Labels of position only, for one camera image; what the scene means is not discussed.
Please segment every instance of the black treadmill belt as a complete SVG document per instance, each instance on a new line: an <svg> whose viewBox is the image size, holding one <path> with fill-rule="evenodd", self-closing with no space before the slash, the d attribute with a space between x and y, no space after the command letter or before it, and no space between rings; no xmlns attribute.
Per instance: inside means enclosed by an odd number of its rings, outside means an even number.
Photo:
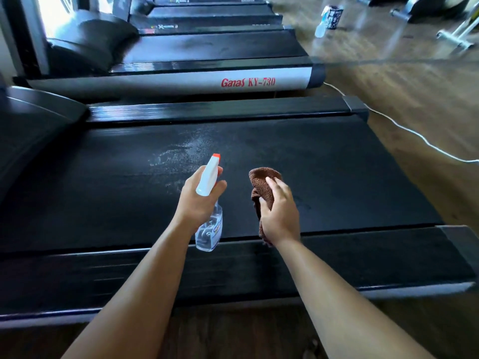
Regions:
<svg viewBox="0 0 479 359"><path fill-rule="evenodd" d="M248 172L282 172L302 232L441 223L357 116L99 129L65 134L0 207L0 251L149 247L186 178L220 153L228 189L223 239L253 237Z"/></svg>
<svg viewBox="0 0 479 359"><path fill-rule="evenodd" d="M269 5L208 5L155 7L148 17L257 16L273 14Z"/></svg>
<svg viewBox="0 0 479 359"><path fill-rule="evenodd" d="M289 31L145 36L125 52L122 63L262 59L308 56Z"/></svg>

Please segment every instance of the white spray bottle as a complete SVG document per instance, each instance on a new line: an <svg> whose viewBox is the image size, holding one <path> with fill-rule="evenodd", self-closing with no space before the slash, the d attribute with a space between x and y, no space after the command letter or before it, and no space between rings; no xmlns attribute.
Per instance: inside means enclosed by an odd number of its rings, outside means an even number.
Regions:
<svg viewBox="0 0 479 359"><path fill-rule="evenodd" d="M213 154L213 156L211 156L207 167L201 174L200 183L196 188L196 193L198 195L208 196L211 193L216 184L216 179L218 178L218 165L220 159L221 156L219 154ZM222 230L223 209L221 209L218 202L216 202L213 214L208 222L203 224L195 233L196 248L201 251L211 252L218 244Z"/></svg>

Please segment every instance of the power cord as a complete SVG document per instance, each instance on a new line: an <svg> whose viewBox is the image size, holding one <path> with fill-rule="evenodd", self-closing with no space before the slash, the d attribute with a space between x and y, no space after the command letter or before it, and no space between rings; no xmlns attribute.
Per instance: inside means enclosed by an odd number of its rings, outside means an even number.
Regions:
<svg viewBox="0 0 479 359"><path fill-rule="evenodd" d="M329 83L324 83L324 84L326 84L327 86L329 86L329 87L331 87L331 88L337 90L339 93L341 93L343 96L345 96L345 94L344 94L339 88L337 88L337 87L335 87L335 86L333 86L332 84L329 84ZM441 150L439 147L436 147L436 146L434 146L433 144L430 144L429 141L427 140L427 138L425 138L425 137L424 137L423 135L421 135L420 133L418 133L418 132L416 132L416 131L413 131L413 130L407 128L407 127L401 126L399 123L397 123L396 121L394 121L390 116L385 115L384 113L381 113L381 112L379 112L379 111L377 111L377 110L375 110L375 109L369 107L366 103L365 103L364 105L365 105L371 112L374 112L374 113L380 114L380 115L383 116L383 117L386 117L388 120L390 120L393 124L395 124L395 125L398 126L399 128L401 128L401 129L403 129L403 130L405 130L405 131L407 131L407 132L413 133L413 134L415 134L416 136L422 138L422 140L423 140L429 147L432 147L434 150L439 151L441 154L444 154L444 155L446 155L446 156L448 156L448 157L450 157L450 158L452 158L452 159L454 159L454 160L457 160L457 161L460 161L460 162L465 162L465 163L468 163L468 164L470 164L470 163L479 163L479 159L476 159L476 160L463 160L463 159L461 159L461 158L459 158L459 157L456 157L456 156L454 156L454 155L451 155L451 154L447 153L447 152L444 151L444 150Z"/></svg>

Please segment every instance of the microfiber cloth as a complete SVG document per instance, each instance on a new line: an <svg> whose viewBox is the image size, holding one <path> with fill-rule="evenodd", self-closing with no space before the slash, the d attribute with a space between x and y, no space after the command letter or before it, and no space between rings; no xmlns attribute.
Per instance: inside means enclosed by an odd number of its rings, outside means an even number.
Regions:
<svg viewBox="0 0 479 359"><path fill-rule="evenodd" d="M271 242L268 240L266 235L264 235L263 225L261 223L260 197L266 200L266 203L270 210L272 209L272 204L274 203L272 190L266 182L266 177L270 177L271 179L278 178L279 180L283 180L281 174L271 168L257 168L249 172L249 180L253 185L253 191L251 192L251 200L253 200L256 215L260 220L260 238L262 238L269 247L272 247Z"/></svg>

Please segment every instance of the clear liquid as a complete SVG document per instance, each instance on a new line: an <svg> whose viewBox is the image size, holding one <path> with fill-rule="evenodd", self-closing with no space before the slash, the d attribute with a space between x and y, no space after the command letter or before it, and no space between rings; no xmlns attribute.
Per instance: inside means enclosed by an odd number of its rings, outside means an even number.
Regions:
<svg viewBox="0 0 479 359"><path fill-rule="evenodd" d="M209 221L203 224L195 233L196 248L201 251L211 252L218 244L222 230L223 209L216 202Z"/></svg>

